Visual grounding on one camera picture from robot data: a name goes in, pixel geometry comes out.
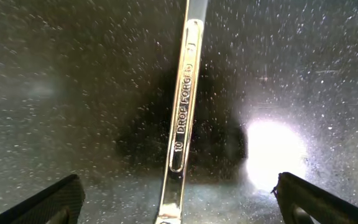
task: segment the silver tool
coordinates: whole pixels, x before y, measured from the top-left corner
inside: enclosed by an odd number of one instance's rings
[[[167,163],[156,224],[181,224],[182,220],[185,174],[207,5],[208,0],[186,0]]]

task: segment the dark speckled countertop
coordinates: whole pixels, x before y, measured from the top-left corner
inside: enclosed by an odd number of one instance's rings
[[[76,173],[80,223],[157,213],[185,1],[0,0],[0,212]],[[358,1],[211,0],[185,223],[280,223],[290,171],[358,206]]]

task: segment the chrome wrench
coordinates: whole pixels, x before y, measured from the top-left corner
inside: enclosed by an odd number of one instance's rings
[[[187,158],[208,0],[186,0],[161,201],[155,223],[181,224]]]

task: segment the metal wrench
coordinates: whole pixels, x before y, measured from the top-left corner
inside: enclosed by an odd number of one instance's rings
[[[186,0],[167,162],[155,223],[180,224],[208,0]]]

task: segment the recessed panel on wrench handle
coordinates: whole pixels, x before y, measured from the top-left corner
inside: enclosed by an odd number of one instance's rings
[[[181,223],[207,2],[208,0],[187,1],[167,163],[156,224]]]

